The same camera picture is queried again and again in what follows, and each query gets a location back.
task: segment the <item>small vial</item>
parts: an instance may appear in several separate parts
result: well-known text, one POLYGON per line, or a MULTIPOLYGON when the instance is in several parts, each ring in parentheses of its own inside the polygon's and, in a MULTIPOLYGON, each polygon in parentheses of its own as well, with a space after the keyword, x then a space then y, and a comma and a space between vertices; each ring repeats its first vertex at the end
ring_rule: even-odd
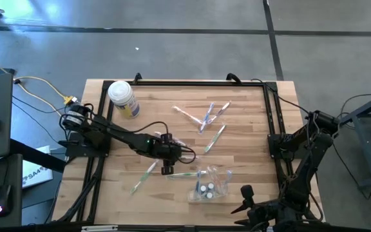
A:
POLYGON ((208 185, 208 188, 209 188, 209 191, 210 191, 210 190, 213 190, 213 189, 214 189, 214 184, 213 184, 213 183, 210 183, 210 184, 208 185))
POLYGON ((205 186, 200 186, 200 191, 201 191, 201 194, 203 194, 204 192, 207 191, 207 187, 205 187, 205 186))

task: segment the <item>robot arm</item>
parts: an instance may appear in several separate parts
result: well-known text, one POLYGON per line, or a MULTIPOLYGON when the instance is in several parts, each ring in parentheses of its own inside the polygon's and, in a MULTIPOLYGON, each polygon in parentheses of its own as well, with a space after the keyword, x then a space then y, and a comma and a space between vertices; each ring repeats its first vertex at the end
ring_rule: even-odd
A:
POLYGON ((162 134, 160 137, 146 133, 133 133, 100 115, 94 115, 89 120, 87 116, 91 110, 85 106, 75 105, 70 108, 62 122, 62 125, 70 131, 75 131, 84 137, 82 144, 75 141, 61 141, 63 146, 90 146, 101 150, 106 146, 106 138, 111 136, 129 146, 137 154, 152 159, 164 161, 162 174, 168 175, 174 172, 173 165, 182 155, 182 147, 173 141, 170 133, 162 134))
POLYGON ((269 226, 269 221, 276 219, 274 229, 277 231, 282 224, 295 222, 302 216, 313 222, 318 221, 308 208, 310 181, 325 152, 337 136, 339 121, 320 111, 310 112, 307 119, 307 124, 292 135, 271 135, 269 137, 270 153, 279 154, 279 157, 274 155, 275 159, 287 157, 288 153, 289 156, 294 157, 294 153, 299 151, 300 146, 305 142, 307 142, 306 154, 293 175, 286 176, 284 173, 277 173, 284 176, 278 199, 256 204, 252 199, 254 192, 251 186, 243 186, 241 188, 245 199, 243 205, 232 213, 250 208, 247 212, 249 219, 239 220, 235 222, 236 224, 248 226, 252 231, 265 231, 269 226))

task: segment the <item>gray floor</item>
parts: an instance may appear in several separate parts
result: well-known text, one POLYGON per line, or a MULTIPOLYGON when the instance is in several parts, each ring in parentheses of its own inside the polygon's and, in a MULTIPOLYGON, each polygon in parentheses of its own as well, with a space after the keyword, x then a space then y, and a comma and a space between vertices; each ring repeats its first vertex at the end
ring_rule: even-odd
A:
MULTIPOLYGON (((270 0, 269 4, 275 30, 371 31, 371 1, 270 0)), ((0 0, 0 8, 6 11, 0 25, 267 29, 260 0, 0 0)), ((295 82, 306 109, 337 115, 347 98, 371 93, 371 37, 277 36, 276 41, 284 79, 295 82)), ((17 75, 44 77, 77 97, 88 78, 134 78, 137 72, 146 79, 224 79, 233 72, 241 79, 276 80, 268 35, 0 32, 0 65, 15 68, 17 75)), ((45 84, 27 81, 26 87, 62 107, 62 99, 45 84)), ((17 87, 14 95, 50 110, 17 87)), ((346 111, 368 100, 356 99, 346 111)), ((64 138, 56 114, 21 106, 55 139, 64 138)), ((58 146, 17 108, 12 137, 33 147, 58 146)), ((336 146, 353 173, 367 171, 352 131, 342 130, 336 146)), ((361 196, 332 149, 318 174, 327 221, 371 229, 371 199, 361 196)), ((24 210, 23 223, 41 223, 49 206, 48 202, 24 210)))

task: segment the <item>white lid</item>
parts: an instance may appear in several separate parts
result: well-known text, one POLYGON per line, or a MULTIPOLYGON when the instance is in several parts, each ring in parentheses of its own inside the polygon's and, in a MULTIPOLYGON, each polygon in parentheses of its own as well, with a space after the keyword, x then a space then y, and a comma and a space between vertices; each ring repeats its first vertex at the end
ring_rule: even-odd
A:
POLYGON ((131 86, 125 81, 116 81, 108 88, 108 96, 114 103, 125 103, 132 95, 131 86))

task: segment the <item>wooden table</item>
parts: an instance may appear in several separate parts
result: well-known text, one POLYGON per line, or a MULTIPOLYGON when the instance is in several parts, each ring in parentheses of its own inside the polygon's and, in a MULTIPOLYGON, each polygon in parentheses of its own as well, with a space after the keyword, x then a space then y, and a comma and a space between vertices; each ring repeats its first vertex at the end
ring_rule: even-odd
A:
MULTIPOLYGON (((103 80, 88 79, 83 103, 92 103, 97 109, 103 80)), ((278 92, 288 101, 298 103, 294 83, 277 82, 278 92)), ((130 189, 138 182, 145 170, 153 163, 152 159, 137 155, 127 145, 113 140, 111 151, 106 159, 100 187, 96 224, 160 224, 160 225, 212 225, 229 226, 235 220, 247 218, 245 212, 231 215, 230 212, 242 203, 240 188, 250 184, 254 190, 254 201, 271 200, 278 196, 278 185, 274 163, 269 156, 267 134, 269 127, 265 113, 263 90, 261 88, 241 88, 234 86, 134 86, 140 103, 140 115, 136 119, 124 119, 117 110, 113 112, 113 122, 128 130, 141 128, 153 121, 164 121, 170 133, 193 148, 201 159, 192 164, 177 162, 175 173, 205 169, 217 165, 221 170, 230 169, 233 177, 229 184, 229 194, 210 202, 189 203, 187 194, 195 187, 195 179, 167 180, 160 174, 162 162, 157 164, 152 175, 130 196, 130 189), (195 124, 185 118, 172 106, 178 106, 196 117, 202 118, 210 104, 215 102, 213 112, 226 102, 230 107, 202 135, 195 124), (202 155, 204 147, 225 123, 226 129, 209 154, 202 155)), ((287 133, 293 133, 303 126, 299 109, 281 102, 287 133)), ((274 119, 274 102, 271 97, 274 119)), ((155 125, 145 133, 164 131, 163 126, 155 125)), ((53 219, 58 219, 73 204, 81 192, 87 158, 77 158, 66 166, 59 190, 53 219)), ((294 169, 299 161, 293 162, 294 169)), ((312 181, 312 192, 320 202, 316 180, 312 181)), ((90 207, 91 194, 86 204, 85 216, 90 207)), ((312 211, 319 217, 316 206, 312 211)))

